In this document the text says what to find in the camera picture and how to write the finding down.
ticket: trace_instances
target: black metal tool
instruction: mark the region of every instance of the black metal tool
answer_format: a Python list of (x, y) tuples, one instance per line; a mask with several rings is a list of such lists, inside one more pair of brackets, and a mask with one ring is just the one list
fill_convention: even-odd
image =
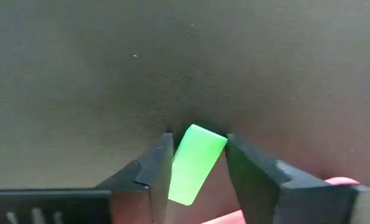
[(0, 224), (163, 223), (173, 136), (92, 189), (0, 190)]
[(370, 186), (328, 185), (234, 134), (231, 181), (250, 224), (370, 224)]

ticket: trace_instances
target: dark gray background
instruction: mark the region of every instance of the dark gray background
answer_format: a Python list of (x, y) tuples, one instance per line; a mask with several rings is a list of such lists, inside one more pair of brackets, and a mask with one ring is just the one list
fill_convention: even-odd
[[(191, 123), (370, 182), (370, 0), (0, 0), (0, 188), (93, 186)], [(220, 164), (170, 223), (237, 208)]]

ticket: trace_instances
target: green jade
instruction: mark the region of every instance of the green jade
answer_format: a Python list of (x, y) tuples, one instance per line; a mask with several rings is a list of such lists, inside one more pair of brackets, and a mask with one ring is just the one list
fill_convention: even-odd
[(191, 205), (228, 139), (192, 124), (173, 159), (168, 198)]

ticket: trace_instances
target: red object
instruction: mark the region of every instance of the red object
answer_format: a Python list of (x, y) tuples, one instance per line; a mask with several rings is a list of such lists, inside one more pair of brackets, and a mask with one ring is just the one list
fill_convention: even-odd
[[(347, 177), (332, 177), (325, 181), (332, 185), (359, 184), (358, 181), (347, 178)], [(202, 224), (246, 224), (246, 221), (243, 217), (242, 211), (239, 210), (239, 211), (233, 212), (228, 215), (224, 215), (223, 217), (219, 217), (219, 218), (210, 220)]]

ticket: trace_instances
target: pink object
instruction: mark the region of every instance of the pink object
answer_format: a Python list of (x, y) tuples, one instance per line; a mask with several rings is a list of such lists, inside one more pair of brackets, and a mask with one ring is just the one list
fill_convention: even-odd
[[(347, 177), (332, 177), (325, 180), (331, 185), (341, 185), (341, 184), (359, 184), (358, 181), (347, 178)], [(241, 210), (233, 212), (223, 217), (219, 217), (202, 224), (246, 224)]]
[(246, 224), (246, 221), (243, 218), (242, 211), (239, 210), (202, 224)]
[(332, 177), (330, 179), (325, 180), (327, 183), (331, 185), (340, 185), (340, 184), (359, 184), (358, 181), (347, 178), (347, 177)]

